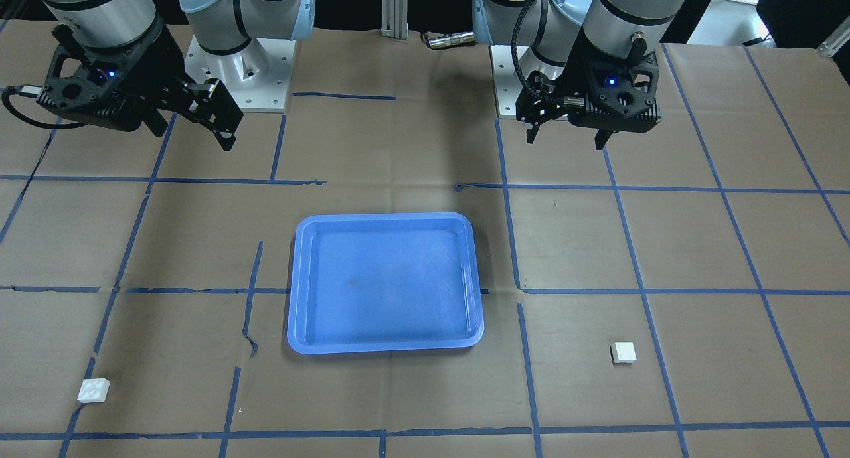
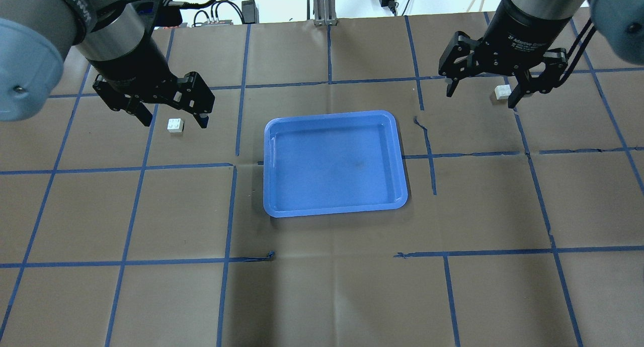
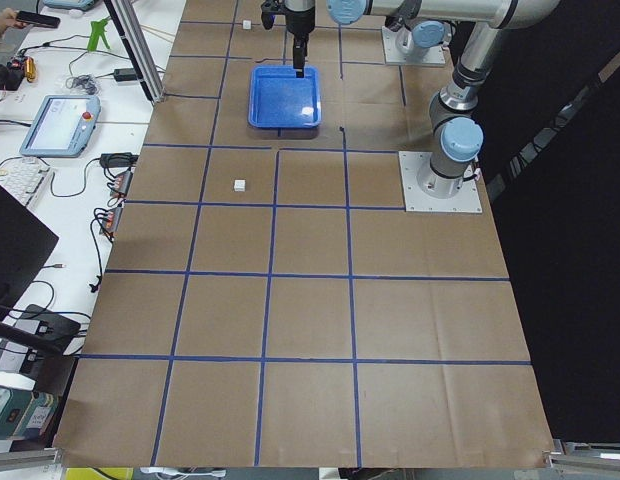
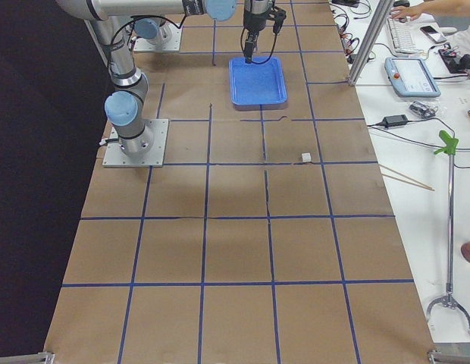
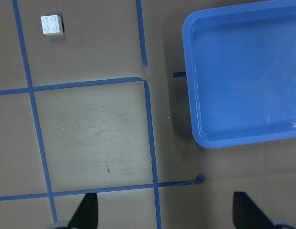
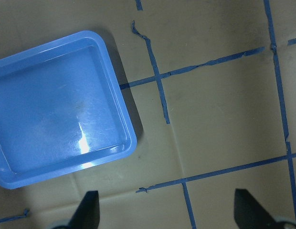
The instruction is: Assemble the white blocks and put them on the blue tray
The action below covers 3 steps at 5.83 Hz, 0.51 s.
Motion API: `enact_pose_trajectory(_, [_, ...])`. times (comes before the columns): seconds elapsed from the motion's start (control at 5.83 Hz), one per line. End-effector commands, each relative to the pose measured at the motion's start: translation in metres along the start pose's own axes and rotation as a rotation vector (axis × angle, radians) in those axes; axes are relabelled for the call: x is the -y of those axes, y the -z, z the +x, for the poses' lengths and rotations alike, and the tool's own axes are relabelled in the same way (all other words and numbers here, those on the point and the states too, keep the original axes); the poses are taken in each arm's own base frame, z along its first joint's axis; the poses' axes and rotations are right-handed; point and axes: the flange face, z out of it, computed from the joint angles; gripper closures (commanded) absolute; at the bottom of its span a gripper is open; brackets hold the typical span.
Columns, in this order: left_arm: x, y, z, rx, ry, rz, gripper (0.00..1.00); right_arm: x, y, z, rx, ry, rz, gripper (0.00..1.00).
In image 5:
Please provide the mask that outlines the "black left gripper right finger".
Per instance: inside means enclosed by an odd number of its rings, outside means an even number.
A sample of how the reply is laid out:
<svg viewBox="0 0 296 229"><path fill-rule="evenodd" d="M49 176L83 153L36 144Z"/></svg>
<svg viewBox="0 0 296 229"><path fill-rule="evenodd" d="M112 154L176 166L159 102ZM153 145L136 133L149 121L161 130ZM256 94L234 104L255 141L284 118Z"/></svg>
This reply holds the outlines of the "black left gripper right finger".
<svg viewBox="0 0 296 229"><path fill-rule="evenodd" d="M273 229L270 219L245 192L233 194L233 224L236 229Z"/></svg>

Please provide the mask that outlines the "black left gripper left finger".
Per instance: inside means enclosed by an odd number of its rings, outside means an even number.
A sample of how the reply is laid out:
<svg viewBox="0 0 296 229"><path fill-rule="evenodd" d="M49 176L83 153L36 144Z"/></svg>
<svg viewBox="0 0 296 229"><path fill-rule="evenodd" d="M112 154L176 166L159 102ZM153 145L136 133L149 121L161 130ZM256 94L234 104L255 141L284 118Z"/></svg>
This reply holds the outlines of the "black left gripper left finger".
<svg viewBox="0 0 296 229"><path fill-rule="evenodd" d="M98 227L98 200L96 193L87 193L68 223L69 229L96 229Z"/></svg>

